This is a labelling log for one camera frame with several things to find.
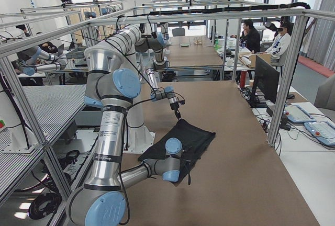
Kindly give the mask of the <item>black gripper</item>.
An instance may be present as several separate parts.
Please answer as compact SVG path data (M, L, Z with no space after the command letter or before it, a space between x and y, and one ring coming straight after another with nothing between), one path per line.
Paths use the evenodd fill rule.
M179 100L177 97L172 97L169 99L170 107L174 110L176 118L179 120L181 119L181 113L179 112Z

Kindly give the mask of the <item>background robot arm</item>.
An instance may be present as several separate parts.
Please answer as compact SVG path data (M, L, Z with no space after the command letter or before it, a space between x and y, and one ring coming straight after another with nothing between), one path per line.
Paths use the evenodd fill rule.
M18 67L21 72L29 76L37 72L63 70L68 64L66 57L59 57L55 54L45 52L39 46L23 50L23 54L29 56L29 59L18 61Z

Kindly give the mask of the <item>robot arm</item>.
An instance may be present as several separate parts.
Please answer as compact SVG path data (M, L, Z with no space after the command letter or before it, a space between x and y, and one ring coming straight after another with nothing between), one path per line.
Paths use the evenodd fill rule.
M164 56L164 49L166 48L163 38L159 37L155 32L152 34L142 34L141 40L136 44L136 51L144 53L152 50L154 53L153 59L149 57L148 64L144 67L144 73L146 74L149 85L152 87L150 98L152 101L158 101L162 99L168 99L171 109L174 111L177 119L181 119L179 111L180 105L185 104L184 101L180 101L173 87L159 88L157 80L155 78L154 71L159 71L167 68L168 60Z
M124 63L140 39L140 28L131 24L85 50L90 64L84 101L100 107L102 119L91 174L66 205L66 215L76 225L121 224L129 213L126 188L153 175L168 182L179 179L182 144L177 138L166 141L163 159L146 159L132 170L121 170L127 114L141 92L138 75Z

